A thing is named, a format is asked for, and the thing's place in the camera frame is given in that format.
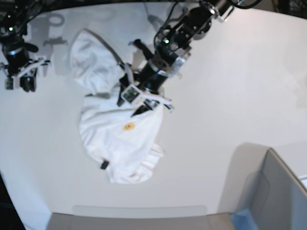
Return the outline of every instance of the white table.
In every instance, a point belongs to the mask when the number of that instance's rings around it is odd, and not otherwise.
[[[169,6],[147,3],[149,13],[162,19]],[[62,26],[44,28],[48,18],[42,15],[29,28],[28,39],[43,52],[50,53],[42,46],[48,34],[71,43],[88,28],[132,62],[136,49],[128,42],[140,38],[151,44],[154,36],[143,3],[57,13],[65,18]],[[41,23],[43,31],[33,37]],[[0,170],[22,221],[44,229],[51,212],[74,214],[76,206],[219,212],[238,146],[272,146],[289,159],[293,148],[287,146],[306,146],[306,41],[306,20],[272,12],[236,10],[227,23],[213,22],[207,36],[192,43],[183,78],[165,86],[176,107],[172,114],[165,111],[158,138],[165,157],[153,178],[140,185],[110,184],[85,154],[78,133],[83,91],[65,75],[70,70],[59,54],[68,47],[54,46],[54,65],[39,79],[36,93],[6,91],[0,81]],[[306,162],[306,154],[301,157]],[[302,164],[291,164],[307,174]]]

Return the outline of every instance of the white cloth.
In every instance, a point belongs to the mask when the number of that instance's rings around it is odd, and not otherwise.
[[[154,143],[163,119],[163,106],[131,117],[136,107],[117,106],[123,72],[110,51],[88,31],[82,31],[71,49],[75,79],[93,94],[86,96],[80,134],[86,152],[97,162],[108,161],[112,183],[135,184],[148,180],[163,156]]]

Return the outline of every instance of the black tag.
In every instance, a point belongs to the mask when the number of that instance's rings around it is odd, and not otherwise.
[[[107,168],[108,165],[109,165],[109,162],[108,162],[108,161],[104,161],[104,162],[102,163],[102,165],[100,166],[100,169],[105,170],[105,169]]]

